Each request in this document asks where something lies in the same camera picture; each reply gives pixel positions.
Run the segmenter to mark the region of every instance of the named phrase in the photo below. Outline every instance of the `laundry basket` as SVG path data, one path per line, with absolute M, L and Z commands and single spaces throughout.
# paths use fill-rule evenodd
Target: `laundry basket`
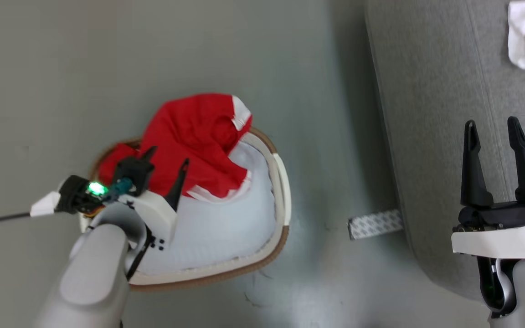
M 121 143 L 138 148 L 140 138 Z M 90 180 L 98 179 L 98 167 L 114 147 L 94 163 Z M 171 247 L 162 253 L 147 250 L 130 280 L 133 290 L 163 291 L 220 282 L 258 270 L 281 253 L 291 217 L 289 180 L 283 161 L 271 140 L 255 128 L 242 137 L 231 153 L 232 160 L 233 156 L 251 166 L 248 170 L 254 170 L 251 190 L 243 195 L 247 197 L 240 196 L 231 205 L 182 197 Z M 230 215 L 237 210 L 239 215 Z M 222 215 L 212 218 L 214 213 Z M 80 216 L 82 232 L 89 222 L 89 218 Z

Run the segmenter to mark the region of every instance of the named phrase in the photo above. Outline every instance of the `gray floor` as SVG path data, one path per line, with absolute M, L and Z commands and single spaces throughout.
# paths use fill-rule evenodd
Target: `gray floor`
M 238 95 L 293 186 L 291 235 L 264 269 L 133 293 L 127 327 L 485 327 L 432 285 L 402 233 L 349 241 L 394 207 L 361 0 L 0 0 L 0 215 L 25 210 L 159 104 Z M 29 327 L 78 234 L 69 216 L 0 224 L 0 327 Z

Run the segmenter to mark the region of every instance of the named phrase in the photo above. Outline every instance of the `red cloth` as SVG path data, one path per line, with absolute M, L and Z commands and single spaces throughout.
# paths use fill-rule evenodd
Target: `red cloth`
M 224 199 L 229 191 L 239 189 L 247 176 L 247 170 L 234 164 L 228 155 L 251 124 L 250 112 L 232 95 L 202 94 L 166 102 L 149 123 L 140 150 L 117 145 L 101 162 L 98 178 L 109 185 L 120 160 L 156 145 L 151 159 L 155 165 L 149 182 L 151 191 L 166 195 L 181 164 L 189 158 L 184 195 L 199 186 Z

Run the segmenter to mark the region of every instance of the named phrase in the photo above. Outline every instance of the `white basket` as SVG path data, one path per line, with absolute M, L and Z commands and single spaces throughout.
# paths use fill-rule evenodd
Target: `white basket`
M 289 233 L 291 218 L 291 194 L 285 165 L 273 143 L 261 131 L 252 128 L 249 133 L 242 137 L 241 141 L 256 148 L 264 156 L 268 165 L 269 177 L 273 185 L 273 196 L 275 198 L 275 222 L 277 224 L 267 243 L 251 255 L 236 257 L 220 263 L 212 263 L 208 266 L 167 272 L 158 276 L 148 276 L 137 271 L 130 282 L 133 285 L 133 289 L 155 291 L 219 282 L 220 280 L 258 270 L 272 262 L 279 255 Z M 128 142 L 128 144 L 137 147 L 139 139 Z M 100 160 L 96 162 L 90 176 L 91 180 L 96 180 L 98 164 L 112 149 L 107 150 Z M 82 232 L 85 231 L 89 222 L 89 218 L 80 214 Z

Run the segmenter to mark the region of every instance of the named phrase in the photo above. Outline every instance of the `black cable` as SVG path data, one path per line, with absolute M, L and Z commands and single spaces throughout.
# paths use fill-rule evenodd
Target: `black cable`
M 0 216 L 0 222 L 7 221 L 7 220 L 20 219 L 20 218 L 25 218 L 25 217 L 30 217 L 30 213 L 26 212 L 26 213 L 17 213 L 17 214 L 11 214 L 11 215 L 6 215 L 6 216 Z

